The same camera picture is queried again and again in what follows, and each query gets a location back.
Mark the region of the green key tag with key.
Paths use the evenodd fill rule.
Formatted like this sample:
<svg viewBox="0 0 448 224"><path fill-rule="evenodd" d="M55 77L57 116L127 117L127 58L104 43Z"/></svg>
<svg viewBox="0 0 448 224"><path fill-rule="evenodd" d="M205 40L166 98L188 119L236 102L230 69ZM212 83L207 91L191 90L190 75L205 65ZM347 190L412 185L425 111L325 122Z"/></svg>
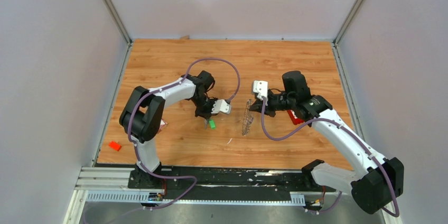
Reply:
<svg viewBox="0 0 448 224"><path fill-rule="evenodd" d="M204 120L204 128L210 128L212 130L216 129L216 124L213 119L205 119Z"/></svg>

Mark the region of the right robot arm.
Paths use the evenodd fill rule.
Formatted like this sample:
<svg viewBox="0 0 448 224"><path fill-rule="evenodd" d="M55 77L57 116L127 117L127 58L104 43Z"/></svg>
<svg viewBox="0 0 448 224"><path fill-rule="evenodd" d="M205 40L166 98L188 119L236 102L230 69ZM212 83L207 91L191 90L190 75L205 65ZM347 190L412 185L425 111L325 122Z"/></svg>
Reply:
<svg viewBox="0 0 448 224"><path fill-rule="evenodd" d="M397 157L387 158L367 144L340 117L333 106L322 96L313 95L305 76L300 71L282 75L284 90L275 94L267 81L255 80L252 93L256 100L249 111L262 115L265 135L273 141L283 141L305 126L324 136L349 162L352 170L314 160L302 167L302 185L309 191L320 186L351 194L355 203L366 213L383 210L390 216L400 216L397 198L403 194L404 171ZM265 116L274 117L277 111L291 110L302 123L282 137L269 134Z"/></svg>

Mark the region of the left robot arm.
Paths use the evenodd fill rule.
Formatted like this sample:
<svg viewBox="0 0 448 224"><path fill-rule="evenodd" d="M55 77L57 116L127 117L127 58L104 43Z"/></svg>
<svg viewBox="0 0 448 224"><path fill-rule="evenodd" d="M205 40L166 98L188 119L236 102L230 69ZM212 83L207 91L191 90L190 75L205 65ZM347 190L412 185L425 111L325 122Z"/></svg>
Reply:
<svg viewBox="0 0 448 224"><path fill-rule="evenodd" d="M136 165L143 171L141 180L148 188L157 188L164 178L157 171L161 162L155 147L155 136L159 131L164 109L182 100L190 100L195 105L195 117L208 121L214 115L213 106L218 100L208 96L208 91L214 84L214 77L201 71L198 76L186 74L159 88L146 89L138 86L133 90L119 123L133 144Z"/></svg>

